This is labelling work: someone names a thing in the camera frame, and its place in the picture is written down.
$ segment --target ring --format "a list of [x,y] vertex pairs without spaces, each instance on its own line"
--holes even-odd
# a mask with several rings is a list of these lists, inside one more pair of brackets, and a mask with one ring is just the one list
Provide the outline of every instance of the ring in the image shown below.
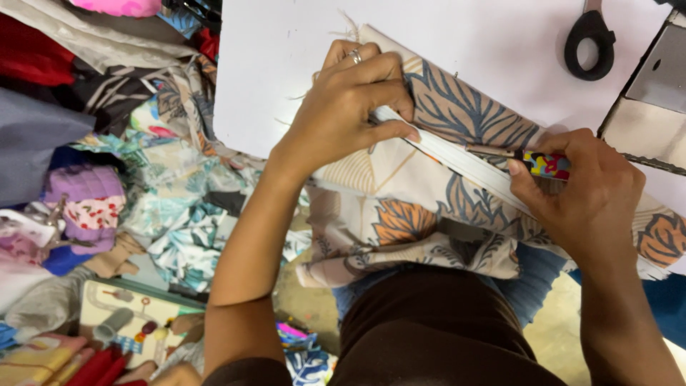
[[362,63],[362,57],[359,55],[359,51],[357,48],[355,48],[353,51],[350,51],[348,53],[348,56],[353,58],[353,62],[355,62],[356,65]]

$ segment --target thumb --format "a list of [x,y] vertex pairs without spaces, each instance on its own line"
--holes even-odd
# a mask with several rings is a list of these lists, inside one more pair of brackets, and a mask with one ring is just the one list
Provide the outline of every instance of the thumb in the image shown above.
[[365,141],[368,146],[391,138],[407,138],[413,142],[419,142],[419,132],[414,127],[403,121],[386,121],[378,126],[373,126],[365,133]]
[[534,181],[534,177],[524,164],[516,159],[508,160],[508,169],[512,177],[510,191],[515,197],[519,198],[524,205],[528,206],[531,213],[540,219],[541,214],[545,215],[550,203],[550,196],[539,188]]

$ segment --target black scissors handle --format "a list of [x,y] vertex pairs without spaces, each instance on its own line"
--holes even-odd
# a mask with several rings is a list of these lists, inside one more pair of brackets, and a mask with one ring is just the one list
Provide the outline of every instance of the black scissors handle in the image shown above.
[[[579,43],[585,38],[592,39],[598,46],[598,62],[589,70],[581,67],[576,55]],[[615,41],[615,33],[607,29],[600,12],[592,10],[581,15],[574,23],[565,44],[565,62],[569,72],[582,80],[602,79],[610,72],[615,62]]]

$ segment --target blue jeans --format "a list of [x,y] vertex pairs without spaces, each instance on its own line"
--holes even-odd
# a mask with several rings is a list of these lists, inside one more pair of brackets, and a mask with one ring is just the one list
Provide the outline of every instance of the blue jeans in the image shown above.
[[[543,307],[543,300],[552,289],[552,282],[560,276],[560,270],[567,261],[552,252],[522,243],[517,246],[517,257],[521,269],[519,279],[503,280],[483,275],[479,277],[510,303],[521,327],[524,328],[534,321],[534,315]],[[398,272],[412,269],[414,265],[414,263],[402,264],[384,271],[370,273],[347,286],[332,288],[331,292],[336,298],[339,323],[355,300],[365,291]]]

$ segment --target hand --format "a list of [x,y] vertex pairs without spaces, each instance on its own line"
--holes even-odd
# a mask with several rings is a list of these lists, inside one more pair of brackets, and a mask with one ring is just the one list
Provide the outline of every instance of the hand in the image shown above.
[[582,272],[618,266],[635,271],[631,223],[646,176],[588,128],[554,135],[537,150],[569,158],[567,186],[560,194],[545,194],[521,162],[510,160],[512,193]]
[[[363,60],[358,65],[348,56],[355,48]],[[379,141],[417,141],[416,129],[402,121],[368,123],[369,113],[383,105],[412,121],[414,103],[403,86],[400,57],[380,54],[373,43],[334,41],[291,128],[272,150],[272,165],[304,181],[318,168]]]

